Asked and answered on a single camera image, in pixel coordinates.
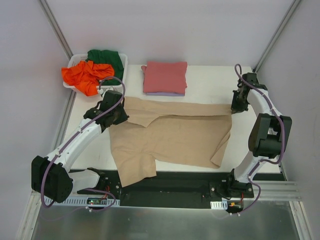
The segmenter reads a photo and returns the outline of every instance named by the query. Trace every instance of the white wall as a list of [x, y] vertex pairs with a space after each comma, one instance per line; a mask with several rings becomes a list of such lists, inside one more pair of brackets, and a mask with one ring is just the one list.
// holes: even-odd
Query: white wall
[[31, 162], [53, 147], [68, 64], [37, 0], [0, 3], [0, 239], [13, 240], [31, 193]]
[[292, 118], [283, 164], [297, 181], [315, 239], [320, 236], [320, 1], [302, 1], [259, 71], [277, 108]]
[[292, 0], [48, 0], [74, 53], [254, 67]]

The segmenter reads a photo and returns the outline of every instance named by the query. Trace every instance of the white plastic basket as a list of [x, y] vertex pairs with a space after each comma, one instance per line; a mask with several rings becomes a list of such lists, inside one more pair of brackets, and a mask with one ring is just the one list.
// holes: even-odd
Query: white plastic basket
[[[126, 82], [126, 77], [127, 77], [127, 69], [128, 69], [128, 57], [127, 55], [123, 54], [123, 53], [119, 53], [119, 57], [121, 59], [124, 71], [123, 71], [123, 78], [122, 78], [122, 82], [125, 84]], [[84, 53], [84, 54], [75, 54], [71, 57], [69, 64], [68, 64], [68, 68], [74, 67], [75, 65], [77, 65], [80, 61], [85, 61], [88, 58], [88, 54]], [[63, 86], [65, 88], [68, 89], [72, 89], [73, 91], [79, 93], [80, 91], [78, 89], [76, 89], [75, 86], [70, 86], [69, 84], [65, 83], [65, 81], [63, 81]], [[101, 86], [102, 89], [107, 90], [107, 89], [112, 89], [115, 90], [117, 92], [122, 93], [123, 92], [123, 87], [122, 85], [116, 85], [116, 86]]]

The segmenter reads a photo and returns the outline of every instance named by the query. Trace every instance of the orange cloth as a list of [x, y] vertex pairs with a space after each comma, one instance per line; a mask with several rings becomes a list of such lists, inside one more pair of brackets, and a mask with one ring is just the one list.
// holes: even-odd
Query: orange cloth
[[99, 80], [114, 76], [114, 68], [110, 64], [94, 64], [93, 61], [81, 61], [76, 66], [62, 67], [63, 80], [70, 86], [84, 93], [86, 96], [98, 94]]

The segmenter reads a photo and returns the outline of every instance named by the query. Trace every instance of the gray floor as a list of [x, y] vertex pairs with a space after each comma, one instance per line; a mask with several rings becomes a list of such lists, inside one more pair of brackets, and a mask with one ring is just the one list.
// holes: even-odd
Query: gray floor
[[113, 207], [41, 209], [33, 240], [298, 240], [288, 202], [261, 201], [240, 217], [224, 210]]

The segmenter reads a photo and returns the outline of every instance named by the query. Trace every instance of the dark green cloth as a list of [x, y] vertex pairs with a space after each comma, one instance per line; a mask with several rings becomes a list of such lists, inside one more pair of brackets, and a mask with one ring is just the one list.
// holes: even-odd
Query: dark green cloth
[[[122, 65], [122, 61], [119, 57], [119, 53], [117, 51], [110, 50], [90, 50], [88, 51], [88, 58], [86, 61], [93, 61], [95, 64], [110, 64], [114, 69], [114, 76], [119, 78], [120, 80], [124, 77], [124, 66]], [[119, 81], [116, 79], [111, 79], [104, 81], [104, 86], [117, 86], [120, 85]]]

